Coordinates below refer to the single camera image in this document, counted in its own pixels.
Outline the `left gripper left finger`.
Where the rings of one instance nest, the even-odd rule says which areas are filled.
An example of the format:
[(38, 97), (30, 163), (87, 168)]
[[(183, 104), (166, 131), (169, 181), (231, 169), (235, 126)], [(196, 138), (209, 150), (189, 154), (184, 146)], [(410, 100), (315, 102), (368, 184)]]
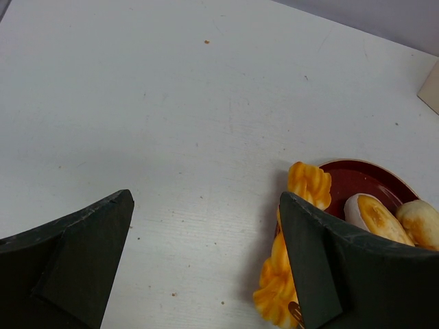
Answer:
[(128, 189), (1, 240), (2, 328), (100, 328), (134, 210)]

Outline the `blue checkered paper bag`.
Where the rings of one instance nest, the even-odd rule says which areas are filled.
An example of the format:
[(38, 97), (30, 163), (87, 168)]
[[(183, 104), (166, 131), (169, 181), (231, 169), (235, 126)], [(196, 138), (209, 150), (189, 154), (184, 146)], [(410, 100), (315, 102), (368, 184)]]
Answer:
[(431, 110), (439, 114), (439, 61), (434, 64), (417, 96)]

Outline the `twisted orange bread stick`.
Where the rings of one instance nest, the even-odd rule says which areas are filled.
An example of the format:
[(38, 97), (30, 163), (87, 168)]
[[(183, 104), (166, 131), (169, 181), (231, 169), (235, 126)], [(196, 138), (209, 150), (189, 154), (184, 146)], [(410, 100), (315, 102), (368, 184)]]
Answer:
[[(289, 168), (287, 190), (320, 210), (326, 210), (331, 204), (330, 188), (331, 175), (317, 166), (296, 162)], [(276, 216), (277, 229), (271, 255), (262, 266), (259, 289), (253, 293), (253, 300), (264, 320), (279, 328), (298, 328), (298, 321), (288, 309), (290, 302), (298, 302), (298, 296), (281, 229), (280, 212)]]

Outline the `small pale bread roll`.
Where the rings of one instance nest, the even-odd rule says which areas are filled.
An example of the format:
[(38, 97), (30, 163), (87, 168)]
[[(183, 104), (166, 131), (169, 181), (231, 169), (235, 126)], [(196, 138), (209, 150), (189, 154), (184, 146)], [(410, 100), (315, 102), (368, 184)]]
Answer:
[(438, 251), (438, 211), (417, 199), (401, 205), (396, 218), (418, 247)]

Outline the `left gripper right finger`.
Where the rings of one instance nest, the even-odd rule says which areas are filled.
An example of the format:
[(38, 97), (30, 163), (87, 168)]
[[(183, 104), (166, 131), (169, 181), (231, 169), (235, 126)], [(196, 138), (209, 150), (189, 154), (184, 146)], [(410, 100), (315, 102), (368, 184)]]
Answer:
[(306, 328), (437, 328), (438, 253), (397, 243), (280, 198), (281, 227)]

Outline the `dark red round plate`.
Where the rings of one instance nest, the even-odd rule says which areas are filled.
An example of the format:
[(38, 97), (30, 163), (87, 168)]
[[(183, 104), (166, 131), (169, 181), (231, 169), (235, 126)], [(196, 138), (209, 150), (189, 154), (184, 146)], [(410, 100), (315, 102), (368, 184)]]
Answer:
[(326, 212), (344, 220), (344, 205), (358, 193), (376, 197), (391, 213), (419, 196), (391, 171), (371, 162), (337, 159), (319, 166), (331, 175), (331, 205)]

